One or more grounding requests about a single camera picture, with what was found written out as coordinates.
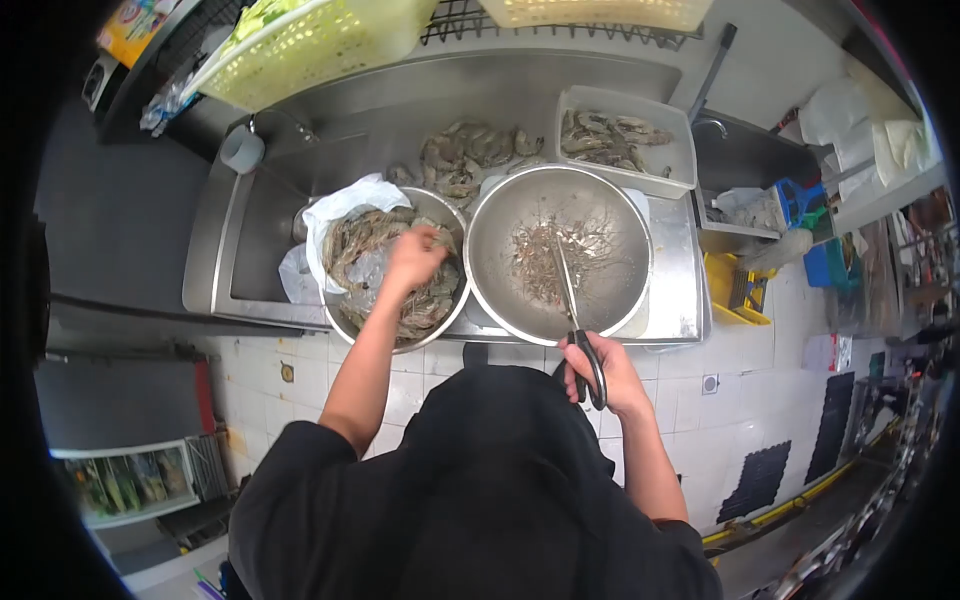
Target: scissors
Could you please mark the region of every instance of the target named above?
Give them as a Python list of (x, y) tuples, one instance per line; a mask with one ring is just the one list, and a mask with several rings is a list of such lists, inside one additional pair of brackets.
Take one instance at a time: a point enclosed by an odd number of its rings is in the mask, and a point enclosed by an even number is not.
[(566, 334), (566, 341), (569, 344), (576, 344), (584, 352), (590, 362), (590, 367), (593, 369), (593, 378), (597, 382), (594, 392), (587, 385), (587, 380), (577, 373), (577, 401), (583, 402), (589, 398), (594, 408), (603, 410), (607, 406), (607, 377), (603, 373), (603, 365), (600, 363), (593, 345), (587, 338), (587, 333), (580, 327), (580, 322), (577, 320), (577, 301), (574, 297), (573, 283), (570, 281), (570, 271), (566, 264), (564, 249), (560, 242), (555, 240), (552, 250), (553, 260), (557, 265), (557, 273), (560, 276), (561, 296), (564, 298), (566, 316), (570, 320), (570, 331)]

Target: yellow plastic basket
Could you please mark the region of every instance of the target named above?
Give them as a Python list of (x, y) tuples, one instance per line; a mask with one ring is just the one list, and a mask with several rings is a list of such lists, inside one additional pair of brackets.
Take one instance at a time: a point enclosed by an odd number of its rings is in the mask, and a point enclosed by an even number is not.
[(314, 0), (284, 14), (197, 73), (195, 91), (257, 112), (308, 87), (401, 60), (438, 0)]
[(678, 32), (700, 27), (713, 0), (480, 0), (500, 27), (626, 23)]

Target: mop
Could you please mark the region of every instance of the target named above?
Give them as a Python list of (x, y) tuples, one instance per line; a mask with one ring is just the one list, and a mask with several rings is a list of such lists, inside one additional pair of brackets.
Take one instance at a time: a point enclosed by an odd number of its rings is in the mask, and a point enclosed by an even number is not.
[(825, 206), (806, 213), (799, 228), (788, 230), (779, 241), (763, 246), (755, 252), (741, 256), (737, 260), (737, 269), (760, 271), (779, 269), (797, 260), (813, 248), (813, 228), (817, 227), (820, 217), (827, 212)]

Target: black floor mat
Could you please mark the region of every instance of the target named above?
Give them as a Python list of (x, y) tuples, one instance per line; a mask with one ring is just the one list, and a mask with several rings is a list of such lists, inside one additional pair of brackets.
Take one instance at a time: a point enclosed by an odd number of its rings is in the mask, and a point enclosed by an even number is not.
[(817, 444), (813, 446), (813, 456), (806, 471), (805, 484), (826, 475), (837, 465), (840, 446), (843, 445), (844, 434), (847, 432), (854, 379), (853, 373), (848, 372), (834, 375), (827, 380), (824, 414), (820, 417)]
[(773, 504), (783, 479), (791, 442), (772, 445), (747, 455), (740, 471), (740, 483), (720, 507), (718, 523), (747, 515), (756, 509)]

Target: stainless steel sink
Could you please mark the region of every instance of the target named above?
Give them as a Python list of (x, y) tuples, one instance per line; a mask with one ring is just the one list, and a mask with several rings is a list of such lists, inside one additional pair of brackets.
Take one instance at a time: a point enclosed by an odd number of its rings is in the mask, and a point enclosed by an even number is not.
[[(263, 135), (272, 138), (271, 151), (254, 172), (238, 177), (220, 161), (210, 170), (187, 255), (183, 303), (248, 321), (323, 327), (320, 306), (288, 301), (277, 266), (296, 245), (293, 220), (308, 199), (365, 173), (368, 138), (353, 134), (305, 144), (278, 139), (286, 135), (282, 129), (274, 135), (264, 129)], [(206, 281), (212, 285), (191, 284)]]
[(779, 239), (779, 234), (766, 229), (715, 222), (707, 207), (733, 187), (766, 189), (783, 178), (809, 185), (820, 175), (816, 156), (803, 146), (732, 117), (709, 110), (702, 110), (699, 116), (719, 121), (727, 132), (724, 137), (720, 128), (710, 123), (693, 128), (699, 181), (693, 202), (700, 247), (705, 252), (740, 253), (757, 239)]

